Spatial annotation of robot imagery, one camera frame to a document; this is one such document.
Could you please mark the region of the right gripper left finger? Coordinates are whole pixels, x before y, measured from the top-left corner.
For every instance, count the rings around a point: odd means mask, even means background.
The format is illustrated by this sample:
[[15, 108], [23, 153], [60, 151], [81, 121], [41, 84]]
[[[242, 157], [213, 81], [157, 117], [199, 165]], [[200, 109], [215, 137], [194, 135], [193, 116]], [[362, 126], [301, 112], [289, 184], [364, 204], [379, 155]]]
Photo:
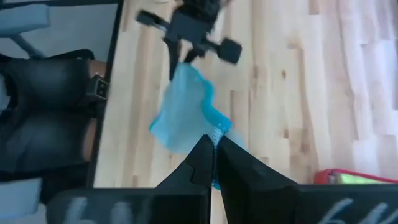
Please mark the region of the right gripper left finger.
[[210, 224], [214, 145], [204, 135], [155, 189], [155, 224]]

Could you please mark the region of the black chair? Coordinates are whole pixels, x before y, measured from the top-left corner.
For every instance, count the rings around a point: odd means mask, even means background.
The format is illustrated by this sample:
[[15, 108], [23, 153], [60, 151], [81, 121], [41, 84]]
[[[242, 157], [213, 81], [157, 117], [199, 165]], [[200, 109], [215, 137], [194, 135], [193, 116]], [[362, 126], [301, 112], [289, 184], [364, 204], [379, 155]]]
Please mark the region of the black chair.
[[0, 54], [0, 182], [41, 178], [42, 204], [85, 186], [97, 126], [86, 88], [105, 73], [106, 62], [88, 55]]

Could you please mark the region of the black aluminium table frame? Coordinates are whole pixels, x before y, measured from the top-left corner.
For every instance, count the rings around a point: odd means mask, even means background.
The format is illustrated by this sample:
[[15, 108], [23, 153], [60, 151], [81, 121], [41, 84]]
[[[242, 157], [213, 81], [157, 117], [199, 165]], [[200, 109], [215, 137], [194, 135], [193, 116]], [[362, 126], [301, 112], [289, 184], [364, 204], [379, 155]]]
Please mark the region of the black aluminium table frame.
[[[117, 3], [118, 7], [116, 10], [116, 15], [115, 15], [115, 20], [114, 20], [114, 26], [113, 26], [113, 32], [111, 36], [111, 42], [109, 46], [109, 52], [108, 52], [108, 59], [107, 59], [107, 64], [106, 64], [106, 73], [105, 73], [105, 80], [108, 83], [111, 83], [111, 76], [112, 76], [112, 69], [113, 69], [113, 62], [114, 62], [114, 56], [115, 56], [115, 51], [116, 51], [116, 45], [118, 41], [118, 35], [119, 35], [119, 28], [121, 24], [121, 18], [123, 15], [123, 10], [124, 10], [124, 0], [109, 0], [111, 3]], [[96, 126], [96, 132], [95, 132], [95, 140], [94, 140], [94, 145], [93, 145], [93, 150], [91, 152], [91, 161], [90, 165], [88, 168], [88, 173], [86, 177], [86, 187], [87, 188], [94, 188], [95, 187], [95, 176], [96, 176], [96, 167], [97, 167], [97, 161], [100, 153], [100, 144], [101, 144], [101, 135], [102, 135], [102, 130], [103, 130], [103, 122], [104, 122], [104, 117], [105, 117], [105, 111], [106, 111], [106, 104], [107, 100], [105, 100], [104, 103], [100, 103], [97, 106], [97, 126]]]

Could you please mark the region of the pink plastic bin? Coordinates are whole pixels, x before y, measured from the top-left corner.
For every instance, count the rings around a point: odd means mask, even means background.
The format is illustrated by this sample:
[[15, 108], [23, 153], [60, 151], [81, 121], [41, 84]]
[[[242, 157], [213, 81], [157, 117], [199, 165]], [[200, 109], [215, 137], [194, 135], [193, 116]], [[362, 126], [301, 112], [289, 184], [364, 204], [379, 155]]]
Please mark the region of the pink plastic bin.
[[317, 172], [314, 176], [314, 183], [315, 184], [339, 184], [336, 181], [336, 177], [339, 174], [349, 174], [349, 175], [355, 175], [355, 176], [361, 176], [361, 177], [367, 177], [371, 179], [377, 179], [377, 180], [385, 180], [385, 181], [393, 181], [394, 184], [398, 184], [398, 180], [393, 180], [393, 179], [387, 179], [383, 177], [377, 177], [373, 175], [368, 175], [368, 174], [363, 174], [363, 173], [358, 173], [358, 172], [353, 172], [349, 170], [343, 170], [343, 169], [327, 169], [327, 170], [322, 170], [320, 172]]

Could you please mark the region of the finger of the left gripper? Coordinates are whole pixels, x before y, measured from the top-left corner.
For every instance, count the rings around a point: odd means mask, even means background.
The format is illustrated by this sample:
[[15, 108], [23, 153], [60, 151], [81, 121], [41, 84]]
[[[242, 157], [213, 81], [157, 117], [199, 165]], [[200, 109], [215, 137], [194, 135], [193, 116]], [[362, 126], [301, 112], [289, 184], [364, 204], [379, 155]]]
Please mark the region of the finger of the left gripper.
[[178, 65], [178, 60], [180, 58], [181, 43], [180, 42], [170, 42], [169, 43], [169, 60], [170, 60], [170, 73], [169, 80], [174, 77], [175, 69]]
[[202, 48], [192, 47], [185, 57], [185, 63], [192, 63], [197, 57], [204, 57], [204, 50]]

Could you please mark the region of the lime green microfiber towel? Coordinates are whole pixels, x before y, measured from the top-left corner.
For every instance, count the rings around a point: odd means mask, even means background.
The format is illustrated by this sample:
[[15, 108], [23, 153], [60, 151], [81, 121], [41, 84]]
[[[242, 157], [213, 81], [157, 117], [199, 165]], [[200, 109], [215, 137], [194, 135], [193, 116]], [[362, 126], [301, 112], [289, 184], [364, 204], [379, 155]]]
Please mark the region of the lime green microfiber towel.
[[349, 174], [339, 174], [336, 177], [336, 181], [339, 184], [394, 184], [394, 182], [390, 180], [377, 180]]

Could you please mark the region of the light blue microfiber towel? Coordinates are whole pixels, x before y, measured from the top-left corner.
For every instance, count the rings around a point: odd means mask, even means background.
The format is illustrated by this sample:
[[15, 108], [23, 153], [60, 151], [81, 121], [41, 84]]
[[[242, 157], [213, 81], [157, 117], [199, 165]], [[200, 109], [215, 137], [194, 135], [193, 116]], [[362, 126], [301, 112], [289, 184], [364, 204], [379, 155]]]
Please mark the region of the light blue microfiber towel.
[[190, 64], [178, 64], [150, 132], [175, 154], [188, 154], [205, 134], [214, 146], [226, 136], [246, 149], [232, 121], [213, 106], [214, 98], [212, 82]]

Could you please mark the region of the grey plastic object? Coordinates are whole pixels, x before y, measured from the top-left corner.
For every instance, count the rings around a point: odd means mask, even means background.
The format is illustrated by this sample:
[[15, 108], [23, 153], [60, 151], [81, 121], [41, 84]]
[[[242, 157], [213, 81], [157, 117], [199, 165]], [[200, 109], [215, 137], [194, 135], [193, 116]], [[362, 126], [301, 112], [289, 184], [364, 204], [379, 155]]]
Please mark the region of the grey plastic object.
[[0, 10], [0, 38], [8, 38], [27, 52], [30, 58], [45, 55], [21, 36], [22, 33], [50, 26], [50, 9], [45, 4], [29, 4]]

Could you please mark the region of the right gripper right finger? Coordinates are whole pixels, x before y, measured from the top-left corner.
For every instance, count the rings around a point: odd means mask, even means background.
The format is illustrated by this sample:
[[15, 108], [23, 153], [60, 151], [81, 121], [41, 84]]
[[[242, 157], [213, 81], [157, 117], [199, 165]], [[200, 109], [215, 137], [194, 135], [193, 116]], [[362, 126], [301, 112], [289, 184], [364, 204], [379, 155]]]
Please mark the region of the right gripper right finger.
[[294, 224], [298, 183], [227, 137], [217, 147], [218, 182], [228, 224]]

